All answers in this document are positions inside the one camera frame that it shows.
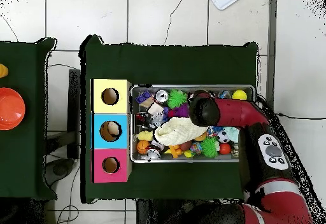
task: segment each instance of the pink box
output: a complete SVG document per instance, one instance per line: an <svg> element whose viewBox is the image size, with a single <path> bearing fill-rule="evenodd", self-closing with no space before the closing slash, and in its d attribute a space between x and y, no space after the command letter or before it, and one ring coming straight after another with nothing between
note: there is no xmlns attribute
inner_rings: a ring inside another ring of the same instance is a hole
<svg viewBox="0 0 326 224"><path fill-rule="evenodd" d="M106 158L116 158L118 161L118 170L114 173L108 173L103 169L103 161ZM111 183L127 182L131 173L131 161L129 159L128 149L110 148L94 150L94 182Z"/></svg>

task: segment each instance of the metal tray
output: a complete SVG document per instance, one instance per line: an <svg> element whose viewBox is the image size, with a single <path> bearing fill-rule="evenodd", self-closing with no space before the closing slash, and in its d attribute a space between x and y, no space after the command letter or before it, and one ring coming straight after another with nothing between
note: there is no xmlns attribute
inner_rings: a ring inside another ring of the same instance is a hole
<svg viewBox="0 0 326 224"><path fill-rule="evenodd" d="M216 95L221 90L229 90L231 92L235 90L244 90L248 96L249 101L256 100L255 88L252 85L133 85L129 90L129 104L130 104L130 148L131 148L131 160L136 163L193 163L193 162L239 162L238 158L233 157L231 154L228 155L217 155L215 158L208 158L204 155L196 155L192 158L187 158L184 155L180 155L178 158L174 159L171 154L162 154L160 160L143 160L141 155L137 151L137 137L136 134L141 132L141 127L137 126L135 123L135 114L138 112L146 112L146 108L140 106L136 97L144 92L145 90L150 93L156 93L160 89L170 91L172 89L182 90L184 92L195 92L196 90L203 89L216 93Z"/></svg>

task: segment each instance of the shape sorter box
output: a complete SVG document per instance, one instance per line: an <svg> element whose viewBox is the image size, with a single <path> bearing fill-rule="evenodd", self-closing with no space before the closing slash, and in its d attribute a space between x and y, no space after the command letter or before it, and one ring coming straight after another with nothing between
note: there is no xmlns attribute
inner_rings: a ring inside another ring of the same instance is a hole
<svg viewBox="0 0 326 224"><path fill-rule="evenodd" d="M127 80L108 79L94 79L92 82L92 119L94 119L94 128L91 129L94 138L92 181L94 183L127 182L132 169L129 148L131 84ZM112 92L116 95L113 101ZM109 125L112 123L118 130L116 138L110 132ZM105 168L107 159L115 161L117 168L114 171L108 172Z"/></svg>
<svg viewBox="0 0 326 224"><path fill-rule="evenodd" d="M94 113L100 114L127 114L129 112L129 89L131 84L127 80L93 79ZM116 102L106 104L103 97L116 94Z"/></svg>

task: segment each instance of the circular hole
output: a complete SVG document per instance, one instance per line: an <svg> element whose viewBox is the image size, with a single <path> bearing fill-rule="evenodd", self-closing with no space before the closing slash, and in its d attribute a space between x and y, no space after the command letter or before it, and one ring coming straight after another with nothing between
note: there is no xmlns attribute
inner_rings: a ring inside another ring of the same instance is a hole
<svg viewBox="0 0 326 224"><path fill-rule="evenodd" d="M102 92L101 98L102 98L103 103L105 103L107 105L114 105L119 100L119 93L114 88L107 88L107 89L104 89L104 91Z"/></svg>
<svg viewBox="0 0 326 224"><path fill-rule="evenodd" d="M116 121L106 121L99 129L101 137L107 142L116 141L122 134L122 128Z"/></svg>
<svg viewBox="0 0 326 224"><path fill-rule="evenodd" d="M108 157L103 160L102 168L108 174L114 174L119 170L120 164L116 158Z"/></svg>

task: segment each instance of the green spiky ball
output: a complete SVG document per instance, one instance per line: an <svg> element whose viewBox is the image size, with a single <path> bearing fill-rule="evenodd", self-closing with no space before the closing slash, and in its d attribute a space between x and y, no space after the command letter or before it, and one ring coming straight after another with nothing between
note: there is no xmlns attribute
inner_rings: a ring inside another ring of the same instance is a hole
<svg viewBox="0 0 326 224"><path fill-rule="evenodd" d="M216 142L217 140L215 137L207 137L203 142L201 142L202 154L209 158L215 158L218 155Z"/></svg>
<svg viewBox="0 0 326 224"><path fill-rule="evenodd" d="M169 93L169 98L167 100L167 105L170 109L180 107L182 104L187 102L186 93L181 90L172 89Z"/></svg>

